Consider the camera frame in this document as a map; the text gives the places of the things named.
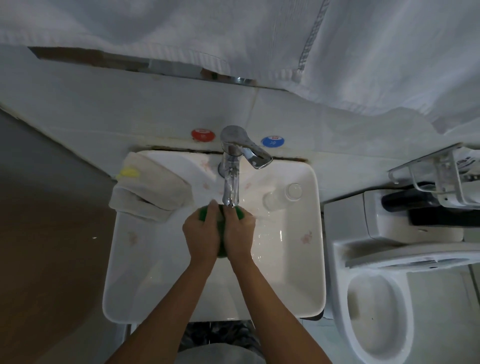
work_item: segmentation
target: transparent bottle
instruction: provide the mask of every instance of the transparent bottle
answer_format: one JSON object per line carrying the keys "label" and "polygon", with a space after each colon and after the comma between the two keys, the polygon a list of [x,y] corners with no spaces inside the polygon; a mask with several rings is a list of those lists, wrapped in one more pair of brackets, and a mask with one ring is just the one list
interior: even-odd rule
{"label": "transparent bottle", "polygon": [[291,183],[284,188],[264,195],[264,206],[268,211],[278,211],[287,208],[301,199],[301,186],[298,183]]}

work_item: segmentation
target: faucet handle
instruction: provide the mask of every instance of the faucet handle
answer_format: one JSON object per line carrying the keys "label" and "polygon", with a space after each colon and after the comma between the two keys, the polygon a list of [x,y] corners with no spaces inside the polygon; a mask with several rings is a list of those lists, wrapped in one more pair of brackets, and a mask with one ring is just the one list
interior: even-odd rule
{"label": "faucet handle", "polygon": [[244,155],[257,170],[268,166],[273,160],[272,156],[255,144],[240,126],[229,125],[223,128],[220,140],[225,153],[234,157]]}

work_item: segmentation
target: sink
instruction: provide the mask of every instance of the sink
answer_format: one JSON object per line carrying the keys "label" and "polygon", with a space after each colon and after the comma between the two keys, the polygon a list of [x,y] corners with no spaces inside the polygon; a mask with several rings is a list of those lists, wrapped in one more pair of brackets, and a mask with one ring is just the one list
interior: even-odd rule
{"label": "sink", "polygon": [[[143,152],[192,186],[193,205],[175,211],[166,223],[118,213],[103,294],[103,311],[113,322],[141,323],[186,269],[190,255],[181,227],[197,208],[222,200],[221,155],[171,151]],[[269,212],[262,197],[290,183],[302,198]],[[275,293],[296,317],[311,317],[325,306],[325,270],[318,186],[302,162],[274,160],[255,170],[240,163],[240,206],[257,218],[252,257]],[[217,259],[191,321],[250,319],[227,258]]]}

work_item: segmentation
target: green sponge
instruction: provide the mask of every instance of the green sponge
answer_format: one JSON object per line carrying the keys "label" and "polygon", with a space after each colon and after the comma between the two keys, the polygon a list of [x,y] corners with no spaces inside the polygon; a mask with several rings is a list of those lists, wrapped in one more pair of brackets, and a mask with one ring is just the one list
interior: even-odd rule
{"label": "green sponge", "polygon": [[[225,205],[218,205],[220,208],[220,213],[222,214],[222,218],[216,222],[216,228],[218,229],[218,234],[220,235],[220,249],[218,250],[217,254],[217,257],[219,258],[227,257],[227,251],[225,250],[225,243],[223,240],[223,234],[225,232],[225,214],[223,213],[223,206]],[[200,208],[199,220],[205,221],[205,218],[207,217],[207,209],[208,206],[203,206]],[[240,210],[238,206],[235,206],[235,210],[237,211],[239,220],[242,220],[245,217],[243,211]]]}

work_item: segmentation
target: faucet spout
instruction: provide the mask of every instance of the faucet spout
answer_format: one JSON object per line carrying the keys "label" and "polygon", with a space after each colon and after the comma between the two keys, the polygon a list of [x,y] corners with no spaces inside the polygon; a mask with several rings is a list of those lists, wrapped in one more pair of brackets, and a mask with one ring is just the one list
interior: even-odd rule
{"label": "faucet spout", "polygon": [[218,173],[225,178],[223,203],[234,207],[239,204],[240,159],[247,161],[257,170],[268,166],[273,158],[257,146],[247,135],[245,129],[229,125],[220,134],[223,157],[218,165]]}

